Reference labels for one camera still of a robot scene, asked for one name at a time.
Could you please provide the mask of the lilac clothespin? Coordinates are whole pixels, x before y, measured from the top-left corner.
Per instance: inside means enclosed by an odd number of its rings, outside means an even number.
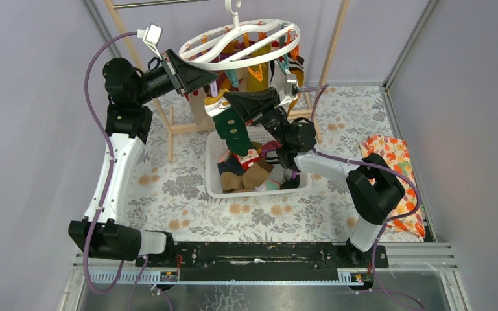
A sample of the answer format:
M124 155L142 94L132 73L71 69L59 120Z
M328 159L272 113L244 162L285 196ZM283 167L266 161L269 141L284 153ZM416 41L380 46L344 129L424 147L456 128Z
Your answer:
M217 98L218 97L218 95L219 95L219 89L217 87L217 82L216 81L213 81L212 83L210 83L209 90L210 90L210 94L211 94L212 98Z

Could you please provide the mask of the teal clothespin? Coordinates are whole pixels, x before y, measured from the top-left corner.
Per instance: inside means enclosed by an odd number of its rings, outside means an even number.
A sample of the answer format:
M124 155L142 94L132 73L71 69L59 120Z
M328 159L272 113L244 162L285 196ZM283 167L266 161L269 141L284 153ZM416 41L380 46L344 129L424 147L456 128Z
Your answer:
M233 88L238 88L239 87L239 80L237 78L237 73L235 69L228 69L224 70L224 74L230 81L230 84Z

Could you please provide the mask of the beige tan sock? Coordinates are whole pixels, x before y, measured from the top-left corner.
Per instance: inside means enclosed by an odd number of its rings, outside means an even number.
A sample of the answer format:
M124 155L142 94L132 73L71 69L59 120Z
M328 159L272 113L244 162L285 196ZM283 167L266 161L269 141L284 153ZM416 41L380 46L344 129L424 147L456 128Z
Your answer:
M195 91L188 94L187 98L194 123L199 130L214 129L215 127L213 119L205 111L204 101L207 97L205 92Z

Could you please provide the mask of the dark green sock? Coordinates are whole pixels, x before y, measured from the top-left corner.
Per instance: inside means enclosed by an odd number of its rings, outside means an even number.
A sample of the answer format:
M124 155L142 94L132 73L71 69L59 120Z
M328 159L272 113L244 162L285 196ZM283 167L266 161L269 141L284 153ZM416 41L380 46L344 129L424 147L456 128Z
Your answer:
M239 156L246 156L252 144L246 125L233 106L226 100L229 91L221 89L217 97L204 99L205 112L213 119L219 137L225 140L228 149Z

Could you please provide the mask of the white round clip hanger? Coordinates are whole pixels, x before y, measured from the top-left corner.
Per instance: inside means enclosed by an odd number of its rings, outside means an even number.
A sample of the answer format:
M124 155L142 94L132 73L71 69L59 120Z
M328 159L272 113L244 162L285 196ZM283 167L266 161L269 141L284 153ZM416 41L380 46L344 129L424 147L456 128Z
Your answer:
M280 19L241 21L240 1L225 1L231 24L208 30L186 42L178 54L187 63L209 71L253 67L287 56L296 58L299 26Z

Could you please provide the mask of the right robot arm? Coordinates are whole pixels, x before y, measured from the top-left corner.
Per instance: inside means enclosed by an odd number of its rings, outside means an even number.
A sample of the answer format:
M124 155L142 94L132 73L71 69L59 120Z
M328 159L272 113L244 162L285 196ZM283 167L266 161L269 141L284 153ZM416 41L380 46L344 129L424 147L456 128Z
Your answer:
M346 182L359 215L348 238L351 245L346 249L346 258L352 266L365 265L389 214L405 196L400 175L379 154L354 160L317 149L312 120L298 117L289 121L283 97L273 87L255 93L226 92L224 99L245 124L261 125L280 143L276 153L283 168Z

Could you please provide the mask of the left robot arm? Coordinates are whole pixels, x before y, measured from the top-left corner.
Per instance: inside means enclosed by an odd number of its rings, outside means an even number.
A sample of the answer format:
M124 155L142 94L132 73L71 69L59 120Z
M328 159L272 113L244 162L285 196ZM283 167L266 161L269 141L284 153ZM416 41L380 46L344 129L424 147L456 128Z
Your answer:
M190 93L211 84L218 74L183 61L173 50L161 63L141 71L125 58L108 61L102 75L108 94L104 131L106 150L101 173L81 220L72 220L68 234L89 257L132 261L144 255L159 266L175 258L171 233L142 231L128 226L127 187L145 148L153 113L147 103L176 91Z

